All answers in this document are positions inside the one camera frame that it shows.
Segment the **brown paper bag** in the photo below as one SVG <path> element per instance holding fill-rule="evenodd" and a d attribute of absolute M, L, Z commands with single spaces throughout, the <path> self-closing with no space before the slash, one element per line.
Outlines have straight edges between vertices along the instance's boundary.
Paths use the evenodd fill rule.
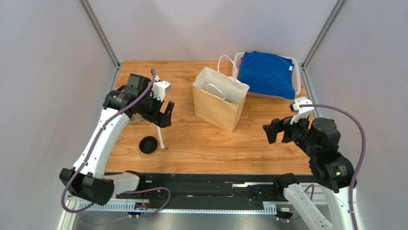
<path fill-rule="evenodd" d="M 236 74 L 224 75 L 220 70 L 203 68 L 193 83 L 195 117 L 232 133 L 236 128 L 249 91 L 249 85 L 240 82 Z"/>

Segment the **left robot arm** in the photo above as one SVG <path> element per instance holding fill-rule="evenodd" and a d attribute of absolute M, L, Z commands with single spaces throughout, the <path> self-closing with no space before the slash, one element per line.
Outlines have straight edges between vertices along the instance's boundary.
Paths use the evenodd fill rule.
<path fill-rule="evenodd" d="M 113 196 L 138 188 L 142 179 L 139 173 L 105 175 L 105 168 L 117 139 L 133 115 L 139 114 L 160 128 L 171 126 L 174 103 L 168 102 L 165 112 L 160 110 L 172 84 L 161 80 L 154 69 L 151 74 L 151 79 L 130 74 L 125 85 L 106 95 L 98 125 L 85 150 L 70 169 L 63 168 L 59 174 L 65 186 L 62 204 L 66 194 L 70 194 L 103 206 Z"/>

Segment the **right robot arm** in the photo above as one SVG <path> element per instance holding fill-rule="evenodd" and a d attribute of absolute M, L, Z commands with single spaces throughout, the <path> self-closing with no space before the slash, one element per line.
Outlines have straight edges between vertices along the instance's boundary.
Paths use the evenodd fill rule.
<path fill-rule="evenodd" d="M 320 185 L 329 207 L 327 220 L 301 188 L 292 173 L 278 176 L 274 182 L 277 196 L 289 201 L 311 230 L 363 230 L 357 208 L 357 170 L 339 151 L 341 134 L 334 120 L 302 118 L 291 124 L 291 117 L 274 119 L 263 125 L 268 142 L 276 142 L 283 132 L 282 143 L 293 142 L 309 158 L 311 172 Z"/>

